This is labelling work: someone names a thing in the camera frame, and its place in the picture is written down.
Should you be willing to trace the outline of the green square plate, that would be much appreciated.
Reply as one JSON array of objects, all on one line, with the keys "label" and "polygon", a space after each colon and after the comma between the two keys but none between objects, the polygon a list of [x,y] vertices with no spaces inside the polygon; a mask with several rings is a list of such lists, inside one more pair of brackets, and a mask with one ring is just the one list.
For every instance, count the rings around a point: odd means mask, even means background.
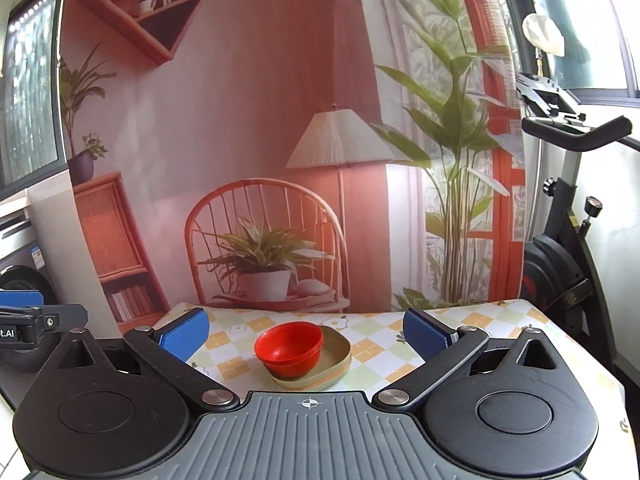
[{"label": "green square plate", "polygon": [[296,378],[269,375],[284,390],[295,392],[322,391],[336,385],[349,371],[352,362],[352,345],[337,330],[320,326],[323,344],[318,363],[304,376]]}]

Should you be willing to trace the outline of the red bowl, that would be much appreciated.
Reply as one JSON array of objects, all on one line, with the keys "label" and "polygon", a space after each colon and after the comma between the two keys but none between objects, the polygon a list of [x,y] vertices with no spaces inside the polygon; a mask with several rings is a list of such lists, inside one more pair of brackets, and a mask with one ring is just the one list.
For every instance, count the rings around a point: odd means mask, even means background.
[{"label": "red bowl", "polygon": [[256,358],[281,378],[302,377],[319,362],[324,336],[314,323],[297,321],[271,327],[254,343]]}]

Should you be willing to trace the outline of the washing machine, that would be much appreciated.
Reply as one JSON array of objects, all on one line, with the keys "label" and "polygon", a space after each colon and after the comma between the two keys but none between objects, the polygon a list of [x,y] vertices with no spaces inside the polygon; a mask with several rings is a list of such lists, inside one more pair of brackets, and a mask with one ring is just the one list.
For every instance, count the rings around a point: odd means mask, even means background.
[{"label": "washing machine", "polygon": [[[25,209],[1,218],[1,289],[36,290],[40,304],[57,304],[58,295]],[[1,393],[14,410],[43,363],[60,341],[59,334],[44,336],[34,350],[1,350]]]}]

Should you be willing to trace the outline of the floral checkered tablecloth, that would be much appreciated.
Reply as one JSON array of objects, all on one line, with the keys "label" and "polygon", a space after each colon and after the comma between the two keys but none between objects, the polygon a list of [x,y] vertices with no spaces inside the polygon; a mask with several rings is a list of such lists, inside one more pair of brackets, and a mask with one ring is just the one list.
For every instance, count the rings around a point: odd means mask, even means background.
[{"label": "floral checkered tablecloth", "polygon": [[[209,335],[190,362],[239,396],[250,390],[274,389],[276,383],[255,356],[254,342],[268,328],[290,321],[332,328],[349,341],[352,364],[335,384],[337,390],[372,394],[423,362],[402,336],[402,314],[398,311],[346,314],[208,308],[205,312]],[[582,474],[587,479],[638,478],[622,384],[544,314],[524,300],[437,309],[433,314],[447,326],[474,325],[494,338],[514,338],[526,327],[543,330],[598,416],[599,433]]]}]

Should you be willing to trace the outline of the black exercise bike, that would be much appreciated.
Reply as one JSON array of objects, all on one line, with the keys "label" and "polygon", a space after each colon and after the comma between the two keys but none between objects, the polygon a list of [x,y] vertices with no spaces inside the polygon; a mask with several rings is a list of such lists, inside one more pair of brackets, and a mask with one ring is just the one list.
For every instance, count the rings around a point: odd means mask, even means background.
[{"label": "black exercise bike", "polygon": [[551,198],[544,230],[525,244],[520,297],[529,301],[559,328],[581,344],[601,365],[615,370],[617,352],[613,327],[596,265],[587,244],[591,220],[603,208],[600,200],[585,200],[585,220],[573,211],[582,153],[620,142],[637,151],[630,135],[632,123],[625,116],[591,128],[578,112],[578,99],[544,76],[542,56],[562,58],[565,40],[552,18],[526,15],[522,31],[536,49],[537,71],[516,75],[516,88],[530,113],[523,117],[523,131],[565,151],[562,174],[548,178],[541,191]]}]

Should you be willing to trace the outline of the printed room backdrop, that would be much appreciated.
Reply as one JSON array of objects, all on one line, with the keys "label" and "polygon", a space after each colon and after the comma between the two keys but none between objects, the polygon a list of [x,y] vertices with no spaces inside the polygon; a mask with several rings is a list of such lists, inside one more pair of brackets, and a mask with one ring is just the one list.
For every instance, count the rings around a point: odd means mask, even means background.
[{"label": "printed room backdrop", "polygon": [[65,0],[61,54],[97,330],[518,296],[497,0]]}]

